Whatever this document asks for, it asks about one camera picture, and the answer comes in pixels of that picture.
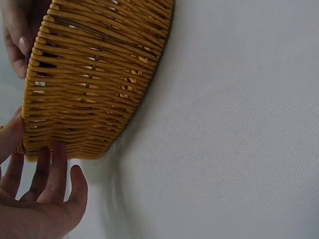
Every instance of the white fabric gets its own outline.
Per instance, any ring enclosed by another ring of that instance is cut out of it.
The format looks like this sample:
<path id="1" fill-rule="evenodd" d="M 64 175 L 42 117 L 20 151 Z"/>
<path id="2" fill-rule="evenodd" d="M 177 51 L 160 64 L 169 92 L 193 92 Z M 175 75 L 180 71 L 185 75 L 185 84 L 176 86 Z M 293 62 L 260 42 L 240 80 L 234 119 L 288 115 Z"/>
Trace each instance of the white fabric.
<path id="1" fill-rule="evenodd" d="M 176 0 L 143 105 L 81 162 L 70 238 L 319 238 L 318 125 L 318 0 Z"/>

